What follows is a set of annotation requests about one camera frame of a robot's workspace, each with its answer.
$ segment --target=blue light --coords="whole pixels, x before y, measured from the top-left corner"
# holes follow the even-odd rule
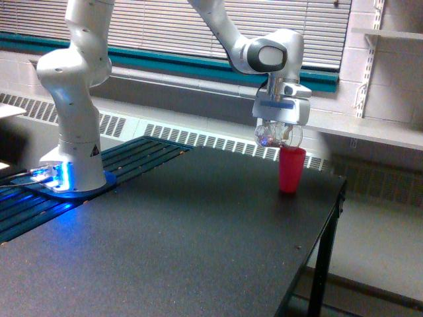
[[[62,190],[68,190],[70,185],[70,179],[69,179],[69,170],[68,170],[68,162],[62,162],[60,164],[60,176],[61,176],[61,189]]]
[[[264,137],[264,138],[261,140],[262,146],[263,146],[263,147],[265,147],[265,146],[267,145],[267,142],[268,142],[267,137]]]
[[[40,174],[45,174],[45,173],[47,173],[48,172],[48,170],[47,169],[42,169],[42,170],[36,170],[35,172],[33,172],[32,173],[32,175],[33,176],[38,176],[38,175],[40,175]]]

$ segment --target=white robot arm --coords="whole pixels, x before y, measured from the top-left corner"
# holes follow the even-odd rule
[[[69,0],[65,19],[71,45],[42,56],[37,65],[38,78],[52,94],[59,115],[59,145],[40,160],[40,165],[55,166],[55,180],[44,185],[58,193],[87,192],[106,183],[98,110],[89,88],[103,83],[112,71],[107,36],[113,5],[114,0]]]
[[[283,128],[278,122],[292,130],[293,125],[305,125],[309,119],[311,90],[299,84],[303,36],[281,29],[248,39],[227,16],[224,0],[188,2],[221,42],[235,70],[244,74],[268,73],[267,90],[259,89],[252,109],[254,117],[265,121],[256,130],[256,140],[262,146],[283,145],[289,133],[281,134]]]

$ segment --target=window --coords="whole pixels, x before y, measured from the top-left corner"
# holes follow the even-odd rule
[[[226,0],[228,15],[248,37],[279,28],[304,34],[304,66],[339,69],[352,0]],[[4,0],[0,32],[69,39],[67,0]],[[225,51],[186,0],[116,0],[109,45],[204,57]]]

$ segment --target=wall shelf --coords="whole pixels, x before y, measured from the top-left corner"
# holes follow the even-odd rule
[[[410,33],[410,32],[399,32],[399,31],[388,31],[388,30],[374,30],[371,28],[352,28],[353,33],[362,33],[366,36],[380,36],[382,38],[396,38],[402,40],[418,40],[423,41],[423,34],[421,33]]]
[[[305,128],[423,151],[423,128],[418,129],[405,123],[356,118],[312,109]]]
[[[0,119],[8,118],[11,116],[17,116],[19,114],[24,114],[25,110],[19,107],[10,106],[8,104],[3,104],[0,102]]]

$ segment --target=table leg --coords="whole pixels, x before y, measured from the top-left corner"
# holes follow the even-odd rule
[[[320,316],[338,217],[339,212],[335,211],[320,238],[319,253],[317,254],[315,276],[311,288],[309,311],[307,314],[309,317]]]

